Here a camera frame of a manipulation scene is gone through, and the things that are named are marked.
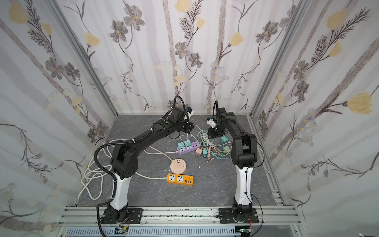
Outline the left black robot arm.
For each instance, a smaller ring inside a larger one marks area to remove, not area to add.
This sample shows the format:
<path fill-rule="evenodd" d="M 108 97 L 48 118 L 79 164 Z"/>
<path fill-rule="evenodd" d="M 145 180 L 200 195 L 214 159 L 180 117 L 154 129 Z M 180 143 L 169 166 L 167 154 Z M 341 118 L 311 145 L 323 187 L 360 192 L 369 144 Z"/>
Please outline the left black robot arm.
<path fill-rule="evenodd" d="M 189 134 L 194 128 L 190 117 L 192 109 L 186 107 L 180 96 L 175 96 L 173 106 L 151 128 L 141 135 L 130 140 L 119 140 L 107 143 L 94 152 L 95 164 L 113 179 L 113 191 L 110 199 L 96 205 L 97 224 L 101 226 L 102 216 L 100 207 L 105 206 L 104 217 L 110 223 L 122 223 L 128 217 L 128 191 L 131 178 L 137 172 L 139 155 L 155 142 L 178 132 Z M 111 169 L 108 170 L 98 161 L 98 155 L 103 148 L 114 146 L 111 156 Z"/>

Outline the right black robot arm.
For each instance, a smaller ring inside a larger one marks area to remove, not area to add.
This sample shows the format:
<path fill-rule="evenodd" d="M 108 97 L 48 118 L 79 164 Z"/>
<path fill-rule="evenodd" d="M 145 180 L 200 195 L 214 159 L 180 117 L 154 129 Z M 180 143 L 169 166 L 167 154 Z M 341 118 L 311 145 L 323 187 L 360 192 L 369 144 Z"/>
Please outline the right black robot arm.
<path fill-rule="evenodd" d="M 258 143 L 254 134 L 248 133 L 237 121 L 233 112 L 214 102 L 212 115 L 208 117 L 208 138 L 219 138 L 227 133 L 232 137 L 231 160 L 236 168 L 236 193 L 232 205 L 232 217 L 236 222 L 258 223 L 251 194 L 252 171 L 257 168 Z"/>

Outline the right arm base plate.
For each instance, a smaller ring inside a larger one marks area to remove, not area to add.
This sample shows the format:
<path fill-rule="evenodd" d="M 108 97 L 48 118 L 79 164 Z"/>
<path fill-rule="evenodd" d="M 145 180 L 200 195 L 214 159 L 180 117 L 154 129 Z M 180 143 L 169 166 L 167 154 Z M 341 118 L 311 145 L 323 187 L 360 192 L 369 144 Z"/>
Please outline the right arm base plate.
<path fill-rule="evenodd" d="M 216 218 L 221 224 L 257 224 L 259 223 L 258 214 L 255 208 L 247 207 L 242 209 L 219 208 Z"/>

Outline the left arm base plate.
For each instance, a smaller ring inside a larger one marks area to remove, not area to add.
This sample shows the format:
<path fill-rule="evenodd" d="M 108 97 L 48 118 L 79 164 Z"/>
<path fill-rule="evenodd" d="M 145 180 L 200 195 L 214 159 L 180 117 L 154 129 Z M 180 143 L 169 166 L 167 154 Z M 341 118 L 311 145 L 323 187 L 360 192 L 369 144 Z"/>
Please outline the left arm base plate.
<path fill-rule="evenodd" d="M 142 208 L 127 208 L 115 210 L 112 207 L 107 208 L 104 214 L 100 216 L 101 224 L 140 224 L 143 216 Z"/>

